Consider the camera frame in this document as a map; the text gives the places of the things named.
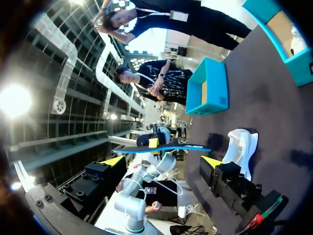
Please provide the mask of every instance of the hand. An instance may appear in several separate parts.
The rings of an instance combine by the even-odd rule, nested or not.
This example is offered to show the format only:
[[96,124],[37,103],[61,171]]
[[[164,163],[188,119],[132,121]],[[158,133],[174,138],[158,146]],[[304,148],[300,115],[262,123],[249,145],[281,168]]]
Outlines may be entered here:
[[95,25],[93,27],[93,30],[97,33],[107,33],[107,30],[104,27],[99,26],[99,25]]
[[159,76],[156,80],[155,86],[161,90],[164,84],[164,78],[162,76]]
[[158,99],[159,101],[164,100],[164,95],[162,95],[162,94],[158,95],[158,96],[157,96],[157,99]]
[[160,95],[160,92],[159,92],[157,86],[155,86],[155,85],[149,89],[149,93],[150,93],[150,95],[152,95],[154,97],[157,97],[158,95]]
[[159,202],[158,207],[156,207],[156,203],[157,203],[157,201],[152,203],[153,210],[155,210],[156,212],[162,210],[162,208],[163,208],[162,204]]

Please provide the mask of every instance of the white robotic arm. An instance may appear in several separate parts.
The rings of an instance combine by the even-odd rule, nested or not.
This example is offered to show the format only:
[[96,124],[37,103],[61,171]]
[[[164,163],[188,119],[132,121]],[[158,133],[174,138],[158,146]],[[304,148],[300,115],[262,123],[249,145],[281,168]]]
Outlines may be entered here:
[[146,209],[146,202],[136,198],[139,190],[142,189],[142,181],[151,182],[154,177],[172,170],[176,165],[176,159],[165,153],[162,161],[151,162],[148,168],[139,166],[131,179],[127,182],[123,190],[118,193],[115,201],[115,209],[124,212],[128,216],[126,229],[134,234],[139,234],[144,230],[143,220]]

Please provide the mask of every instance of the dark table surface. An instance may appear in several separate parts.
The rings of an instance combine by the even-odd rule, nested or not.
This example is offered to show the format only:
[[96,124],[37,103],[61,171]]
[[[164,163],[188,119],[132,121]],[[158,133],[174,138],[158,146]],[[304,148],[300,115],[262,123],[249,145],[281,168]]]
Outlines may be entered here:
[[[276,220],[296,223],[312,203],[313,84],[296,87],[275,47],[256,27],[224,60],[229,109],[208,116],[193,116],[190,142],[206,144],[209,133],[227,136],[239,127],[255,128],[258,148],[250,159],[252,181],[263,194],[275,189],[289,202]],[[189,151],[185,178],[222,235],[234,234],[241,221],[222,201],[214,198],[200,176],[200,156]],[[275,227],[275,233],[282,231]]]

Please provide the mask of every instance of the man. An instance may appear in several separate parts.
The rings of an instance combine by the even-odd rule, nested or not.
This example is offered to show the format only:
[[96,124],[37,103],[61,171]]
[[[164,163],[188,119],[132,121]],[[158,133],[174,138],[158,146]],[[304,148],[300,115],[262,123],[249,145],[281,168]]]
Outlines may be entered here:
[[117,83],[134,82],[143,97],[158,101],[164,100],[186,105],[187,83],[190,70],[177,68],[170,60],[146,62],[137,73],[125,67],[116,70]]
[[[133,174],[127,175],[116,187],[116,192],[123,190],[132,176]],[[145,200],[147,205],[145,210],[146,213],[160,211],[162,210],[162,207],[183,207],[198,203],[197,198],[185,181],[176,181],[176,183],[179,184],[183,190],[182,195],[180,195],[181,191],[176,183],[169,180],[162,180],[158,182],[178,194],[169,191],[154,181],[151,183],[143,181],[141,184],[142,189],[148,192]],[[144,199],[144,192],[139,191],[136,198]]]
[[[196,0],[132,0],[136,8],[106,15],[110,2],[111,0],[104,0],[102,11],[96,16],[96,19],[103,16],[103,21],[94,29],[108,33],[124,44],[147,29],[156,27],[193,35],[208,43],[233,50],[239,43],[227,33],[245,38],[251,31],[243,23],[220,11],[201,7],[201,2]],[[115,31],[135,18],[137,23],[130,33]]]

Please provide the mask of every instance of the black shirt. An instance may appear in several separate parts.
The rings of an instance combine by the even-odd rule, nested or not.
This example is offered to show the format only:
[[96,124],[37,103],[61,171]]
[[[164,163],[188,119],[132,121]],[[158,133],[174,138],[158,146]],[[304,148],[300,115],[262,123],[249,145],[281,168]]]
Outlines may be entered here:
[[[138,73],[148,76],[152,80],[156,81],[158,75],[161,72],[161,68],[165,65],[166,60],[158,60],[146,62],[140,66]],[[190,70],[181,70],[174,64],[170,65],[169,70],[164,76],[164,85],[162,90],[165,91],[164,101],[177,102],[185,105],[187,98],[187,84],[191,77],[192,72]],[[149,89],[154,84],[147,78],[140,76],[139,85]],[[150,95],[148,90],[138,88],[143,97],[157,101],[157,98]]]
[[[131,178],[133,174],[130,174],[126,176],[126,178]],[[158,181],[164,186],[170,188],[174,192],[177,192],[177,185],[168,180],[162,180]],[[172,193],[171,191],[167,190],[163,186],[159,185],[158,183],[152,181],[151,183],[147,183],[145,181],[142,182],[142,189],[145,188],[153,188],[156,193],[155,194],[147,194],[146,197],[146,205],[151,206],[153,202],[158,201],[160,202],[164,207],[176,207],[177,206],[177,195]],[[139,191],[139,193],[136,195],[136,198],[144,199],[144,192]]]
[[[136,25],[131,34],[138,37],[149,28],[166,28],[179,31],[188,35],[192,34],[192,19],[201,3],[195,0],[131,0],[137,8],[154,10],[160,13],[170,13],[171,10],[189,13],[187,22],[171,20],[169,16],[147,16],[143,19],[137,18]],[[149,15],[150,12],[136,10],[137,16]]]

